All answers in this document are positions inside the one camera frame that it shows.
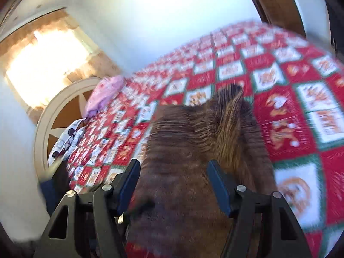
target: checkered bedspread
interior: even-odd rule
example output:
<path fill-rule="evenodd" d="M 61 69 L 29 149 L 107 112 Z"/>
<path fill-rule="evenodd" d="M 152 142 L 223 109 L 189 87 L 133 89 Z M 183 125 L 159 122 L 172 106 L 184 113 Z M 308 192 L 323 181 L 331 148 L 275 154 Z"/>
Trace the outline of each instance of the checkered bedspread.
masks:
<path fill-rule="evenodd" d="M 324 257 L 344 230 L 343 73 L 338 60 L 281 28 L 249 21 L 214 31 L 127 79 L 70 156 L 71 189 L 110 183 L 132 158 L 142 161 L 158 105 L 203 104 L 234 82 L 252 103 L 279 191 L 314 257 Z"/>

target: sunlight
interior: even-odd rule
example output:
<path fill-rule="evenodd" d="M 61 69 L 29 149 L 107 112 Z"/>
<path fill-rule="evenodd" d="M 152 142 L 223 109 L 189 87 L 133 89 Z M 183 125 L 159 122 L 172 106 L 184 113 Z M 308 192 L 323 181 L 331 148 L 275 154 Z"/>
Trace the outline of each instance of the sunlight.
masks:
<path fill-rule="evenodd" d="M 11 63 L 7 75 L 30 107 L 47 105 L 68 84 L 66 76 L 85 63 L 89 53 L 72 30 L 34 32 L 38 43 L 27 45 Z"/>

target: folded cloth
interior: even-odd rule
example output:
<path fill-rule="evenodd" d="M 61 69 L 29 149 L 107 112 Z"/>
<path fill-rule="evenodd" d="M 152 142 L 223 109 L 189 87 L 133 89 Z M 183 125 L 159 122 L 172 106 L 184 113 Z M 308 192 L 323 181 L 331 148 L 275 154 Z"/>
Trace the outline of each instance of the folded cloth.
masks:
<path fill-rule="evenodd" d="M 85 125 L 88 119 L 77 119 L 72 124 L 70 124 L 58 138 L 57 142 L 54 144 L 48 157 L 48 165 L 50 166 L 54 160 L 63 155 L 63 160 L 65 160 L 73 150 L 68 150 L 71 145 L 75 148 L 79 139 L 84 135 Z"/>
<path fill-rule="evenodd" d="M 101 111 L 122 88 L 124 77 L 117 75 L 111 78 L 103 78 L 93 90 L 87 101 L 83 118 L 93 117 Z"/>
<path fill-rule="evenodd" d="M 134 198 L 152 197 L 155 207 L 131 222 L 128 241 L 154 255 L 220 257 L 233 221 L 217 204 L 208 161 L 216 159 L 252 191 L 276 190 L 251 105 L 232 84 L 201 106 L 161 106 L 156 118 L 134 192 Z M 257 251 L 255 235 L 248 257 Z"/>

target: pink blanket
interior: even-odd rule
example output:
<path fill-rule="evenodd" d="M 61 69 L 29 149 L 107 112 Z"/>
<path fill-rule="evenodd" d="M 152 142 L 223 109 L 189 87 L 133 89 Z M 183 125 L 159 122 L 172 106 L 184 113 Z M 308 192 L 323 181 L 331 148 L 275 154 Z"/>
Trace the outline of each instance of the pink blanket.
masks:
<path fill-rule="evenodd" d="M 117 75 L 112 78 L 103 78 L 93 90 L 85 107 L 83 118 L 93 117 L 101 111 L 117 95 L 124 84 L 124 77 Z"/>

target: brown corduroy fabric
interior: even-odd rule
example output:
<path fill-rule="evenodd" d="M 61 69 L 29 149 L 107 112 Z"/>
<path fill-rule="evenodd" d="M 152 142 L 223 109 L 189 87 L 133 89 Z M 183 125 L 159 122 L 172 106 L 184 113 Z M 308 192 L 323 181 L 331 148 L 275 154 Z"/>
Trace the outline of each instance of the brown corduroy fabric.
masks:
<path fill-rule="evenodd" d="M 128 241 L 156 255 L 220 257 L 233 222 L 209 183 L 211 159 L 238 184 L 265 194 L 276 190 L 260 129 L 237 85 L 202 106 L 158 111 L 135 190 L 136 198 L 152 197 L 155 208 L 131 223 Z"/>

